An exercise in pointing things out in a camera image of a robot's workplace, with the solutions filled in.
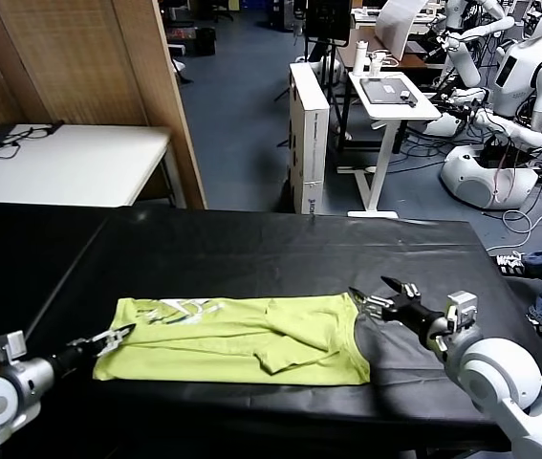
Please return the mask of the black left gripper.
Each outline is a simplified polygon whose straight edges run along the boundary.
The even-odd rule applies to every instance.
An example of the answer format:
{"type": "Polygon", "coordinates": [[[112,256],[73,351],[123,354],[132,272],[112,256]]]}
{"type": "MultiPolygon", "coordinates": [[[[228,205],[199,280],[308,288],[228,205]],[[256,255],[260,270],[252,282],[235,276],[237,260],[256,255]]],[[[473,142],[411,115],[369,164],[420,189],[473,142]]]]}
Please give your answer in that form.
{"type": "Polygon", "coordinates": [[[91,338],[72,340],[64,349],[50,355],[54,377],[63,379],[96,357],[117,350],[135,328],[135,323],[126,324],[117,329],[108,329],[91,338]]]}

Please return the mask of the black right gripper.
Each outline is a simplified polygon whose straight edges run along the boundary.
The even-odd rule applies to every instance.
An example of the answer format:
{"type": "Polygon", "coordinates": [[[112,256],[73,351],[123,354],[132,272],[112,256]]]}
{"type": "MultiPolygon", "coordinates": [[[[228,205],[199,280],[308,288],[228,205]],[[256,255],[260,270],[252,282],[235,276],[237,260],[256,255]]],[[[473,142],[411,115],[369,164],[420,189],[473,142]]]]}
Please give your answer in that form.
{"type": "Polygon", "coordinates": [[[381,280],[394,292],[387,298],[348,289],[358,310],[370,318],[399,321],[418,336],[421,345],[427,345],[433,323],[444,315],[421,304],[420,290],[414,283],[384,275],[381,280]]]}

